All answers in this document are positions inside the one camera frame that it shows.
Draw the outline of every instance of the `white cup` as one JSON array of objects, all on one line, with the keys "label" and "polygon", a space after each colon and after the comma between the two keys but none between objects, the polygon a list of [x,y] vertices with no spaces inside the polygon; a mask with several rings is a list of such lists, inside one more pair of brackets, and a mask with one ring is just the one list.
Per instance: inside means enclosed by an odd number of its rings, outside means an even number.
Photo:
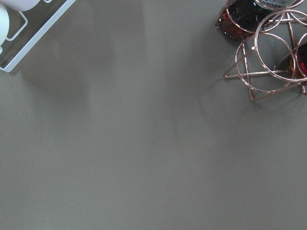
[{"label": "white cup", "polygon": [[0,46],[5,41],[10,27],[9,14],[5,7],[0,3]]},{"label": "white cup", "polygon": [[28,11],[35,7],[40,0],[0,0],[0,3],[15,11]]}]

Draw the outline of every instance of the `gray countertop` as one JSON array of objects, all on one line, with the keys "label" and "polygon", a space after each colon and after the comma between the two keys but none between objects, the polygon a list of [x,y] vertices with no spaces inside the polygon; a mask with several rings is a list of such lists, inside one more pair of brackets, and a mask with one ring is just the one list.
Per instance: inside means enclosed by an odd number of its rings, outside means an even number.
[{"label": "gray countertop", "polygon": [[223,4],[77,0],[0,74],[0,229],[307,229],[307,97],[222,79]]}]

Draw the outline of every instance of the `white mug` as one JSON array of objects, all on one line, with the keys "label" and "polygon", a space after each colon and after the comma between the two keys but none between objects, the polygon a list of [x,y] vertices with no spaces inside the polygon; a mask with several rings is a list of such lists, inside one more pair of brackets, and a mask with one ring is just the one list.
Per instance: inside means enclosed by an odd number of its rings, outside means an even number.
[{"label": "white mug", "polygon": [[10,27],[9,14],[5,7],[0,3],[0,46],[5,41]]},{"label": "white mug", "polygon": [[0,3],[15,11],[28,11],[35,7],[40,0],[0,0]]}]

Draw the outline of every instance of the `gray surface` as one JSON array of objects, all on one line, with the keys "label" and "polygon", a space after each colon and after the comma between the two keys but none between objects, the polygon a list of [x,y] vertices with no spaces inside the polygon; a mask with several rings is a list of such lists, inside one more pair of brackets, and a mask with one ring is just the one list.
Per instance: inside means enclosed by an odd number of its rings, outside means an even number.
[{"label": "gray surface", "polygon": [[1,230],[307,228],[307,98],[221,79],[223,3],[78,0],[1,73]]}]

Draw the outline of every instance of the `white dish rack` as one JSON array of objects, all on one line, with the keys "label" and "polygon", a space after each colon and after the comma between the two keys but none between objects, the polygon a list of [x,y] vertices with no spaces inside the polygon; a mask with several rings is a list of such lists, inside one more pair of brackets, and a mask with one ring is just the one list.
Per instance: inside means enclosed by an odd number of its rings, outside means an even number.
[{"label": "white dish rack", "polygon": [[0,47],[0,69],[11,72],[75,1],[41,0],[29,11],[9,11],[10,31]]}]

